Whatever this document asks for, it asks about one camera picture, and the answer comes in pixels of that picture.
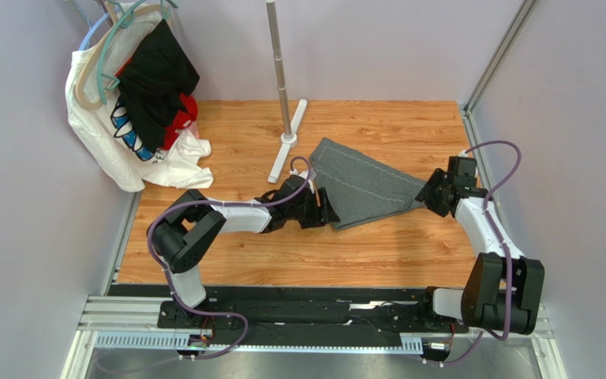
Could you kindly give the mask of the grey cloth napkin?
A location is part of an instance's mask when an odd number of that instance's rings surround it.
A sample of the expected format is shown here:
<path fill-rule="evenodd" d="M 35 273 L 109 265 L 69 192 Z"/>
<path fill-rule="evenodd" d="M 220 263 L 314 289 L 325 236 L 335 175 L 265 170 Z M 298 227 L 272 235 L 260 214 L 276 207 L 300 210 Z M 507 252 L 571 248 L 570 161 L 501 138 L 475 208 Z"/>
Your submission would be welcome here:
<path fill-rule="evenodd" d="M 358 150 L 323 138 L 309 157 L 316 185 L 326 190 L 339 217 L 337 231 L 422 208 L 416 200 L 425 181 Z"/>

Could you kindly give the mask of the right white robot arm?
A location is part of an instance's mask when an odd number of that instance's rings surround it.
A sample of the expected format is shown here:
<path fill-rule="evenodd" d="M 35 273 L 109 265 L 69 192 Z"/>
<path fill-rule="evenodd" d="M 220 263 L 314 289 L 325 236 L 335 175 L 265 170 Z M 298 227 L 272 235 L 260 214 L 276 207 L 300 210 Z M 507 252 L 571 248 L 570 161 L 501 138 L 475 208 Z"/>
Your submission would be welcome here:
<path fill-rule="evenodd" d="M 417 201 L 438 216 L 452 216 L 472 246 L 475 263 L 463 289 L 428 287 L 423 318 L 527 336 L 537 325 L 545 269 L 507 237 L 487 189 L 477 184 L 477 161 L 452 156 L 433 171 Z"/>

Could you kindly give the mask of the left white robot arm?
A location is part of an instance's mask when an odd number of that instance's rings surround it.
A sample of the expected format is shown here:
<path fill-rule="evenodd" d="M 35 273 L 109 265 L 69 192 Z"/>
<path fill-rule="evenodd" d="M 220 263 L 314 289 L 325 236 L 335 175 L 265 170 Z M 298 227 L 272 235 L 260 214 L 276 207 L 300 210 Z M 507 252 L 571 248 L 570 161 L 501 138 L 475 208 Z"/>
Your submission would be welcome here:
<path fill-rule="evenodd" d="M 325 188 L 310 178 L 291 175 L 278 189 L 250 201 L 219 201 L 189 189 L 151 223 L 147 244 L 174 300 L 193 309 L 206 298 L 199 263 L 219 235 L 267 234 L 289 221 L 309 229 L 339 220 Z"/>

